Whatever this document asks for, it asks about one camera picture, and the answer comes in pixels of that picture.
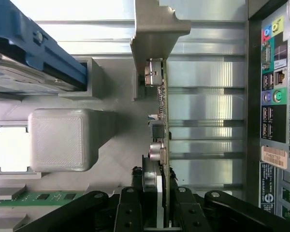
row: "silver metal wall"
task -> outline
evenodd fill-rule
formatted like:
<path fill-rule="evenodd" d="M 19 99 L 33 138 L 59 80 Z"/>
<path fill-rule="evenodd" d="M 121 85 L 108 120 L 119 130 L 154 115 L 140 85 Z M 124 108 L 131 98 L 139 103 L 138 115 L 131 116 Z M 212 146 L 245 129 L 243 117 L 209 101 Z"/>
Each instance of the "silver metal wall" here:
<path fill-rule="evenodd" d="M 69 53 L 131 58 L 133 0 L 13 0 Z M 241 197 L 245 0 L 160 0 L 193 20 L 168 61 L 172 166 L 195 191 Z"/>

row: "metal bracket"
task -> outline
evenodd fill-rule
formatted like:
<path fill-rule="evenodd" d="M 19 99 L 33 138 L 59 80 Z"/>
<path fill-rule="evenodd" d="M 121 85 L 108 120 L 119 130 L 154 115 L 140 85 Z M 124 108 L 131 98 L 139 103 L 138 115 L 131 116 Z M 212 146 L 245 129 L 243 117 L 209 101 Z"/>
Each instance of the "metal bracket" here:
<path fill-rule="evenodd" d="M 135 36 L 130 45 L 139 75 L 144 75 L 146 61 L 167 59 L 178 38 L 188 35 L 190 20 L 179 20 L 169 6 L 159 6 L 159 0 L 134 0 Z"/>

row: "usb port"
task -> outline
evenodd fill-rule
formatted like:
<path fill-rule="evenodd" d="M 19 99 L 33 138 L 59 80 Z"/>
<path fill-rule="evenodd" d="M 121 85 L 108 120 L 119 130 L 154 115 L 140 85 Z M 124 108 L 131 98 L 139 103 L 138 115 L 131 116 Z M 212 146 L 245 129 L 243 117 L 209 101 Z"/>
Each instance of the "usb port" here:
<path fill-rule="evenodd" d="M 268 134 L 267 134 L 269 137 L 271 137 L 273 135 L 273 126 L 270 124 L 268 126 Z"/>
<path fill-rule="evenodd" d="M 274 75 L 271 73 L 270 74 L 270 87 L 273 87 L 274 86 Z"/>
<path fill-rule="evenodd" d="M 269 86 L 269 76 L 266 74 L 263 76 L 263 88 L 268 88 Z"/>
<path fill-rule="evenodd" d="M 264 107 L 263 108 L 263 120 L 267 120 L 268 118 L 268 108 Z"/>
<path fill-rule="evenodd" d="M 262 125 L 262 135 L 267 136 L 267 125 L 265 123 Z"/>
<path fill-rule="evenodd" d="M 269 115 L 269 120 L 273 120 L 273 108 L 269 107 L 268 108 L 268 115 Z"/>

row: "screw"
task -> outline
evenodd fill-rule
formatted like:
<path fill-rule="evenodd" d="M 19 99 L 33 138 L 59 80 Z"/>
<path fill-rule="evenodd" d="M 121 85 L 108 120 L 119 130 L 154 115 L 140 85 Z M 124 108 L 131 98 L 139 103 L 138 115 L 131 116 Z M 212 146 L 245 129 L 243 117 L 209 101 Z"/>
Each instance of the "screw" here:
<path fill-rule="evenodd" d="M 183 188 L 183 187 L 178 188 L 178 190 L 179 190 L 180 192 L 186 192 L 186 189 Z"/>
<path fill-rule="evenodd" d="M 95 198 L 101 198 L 101 197 L 103 197 L 102 193 L 98 193 L 97 195 L 95 195 Z"/>
<path fill-rule="evenodd" d="M 212 193 L 211 193 L 211 196 L 212 196 L 212 197 L 220 197 L 220 194 L 217 193 L 217 192 L 212 192 Z"/>
<path fill-rule="evenodd" d="M 42 33 L 40 33 L 39 31 L 37 31 L 37 39 L 38 39 L 38 41 L 39 41 L 40 43 L 42 43 L 42 41 L 43 41 L 43 35 L 42 35 Z"/>

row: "white barcode label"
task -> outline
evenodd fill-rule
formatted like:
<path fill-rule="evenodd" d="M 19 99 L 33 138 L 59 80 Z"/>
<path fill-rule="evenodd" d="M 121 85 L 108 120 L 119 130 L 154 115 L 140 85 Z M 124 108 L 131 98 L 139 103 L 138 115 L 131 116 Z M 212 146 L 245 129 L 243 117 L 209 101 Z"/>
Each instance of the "white barcode label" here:
<path fill-rule="evenodd" d="M 278 168 L 288 168 L 287 152 L 273 147 L 262 146 L 261 160 Z"/>

